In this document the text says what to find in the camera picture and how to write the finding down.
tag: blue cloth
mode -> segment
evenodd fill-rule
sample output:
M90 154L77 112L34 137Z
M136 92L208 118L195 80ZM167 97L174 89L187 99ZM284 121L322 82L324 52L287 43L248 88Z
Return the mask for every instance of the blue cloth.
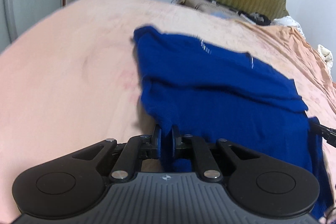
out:
M309 134L308 107L289 80L270 65L204 43L195 37L134 31L142 75L141 101L162 128L161 162L167 172L189 171L172 159L171 132L226 138L313 172L321 192L312 211L320 218L332 205L322 138Z

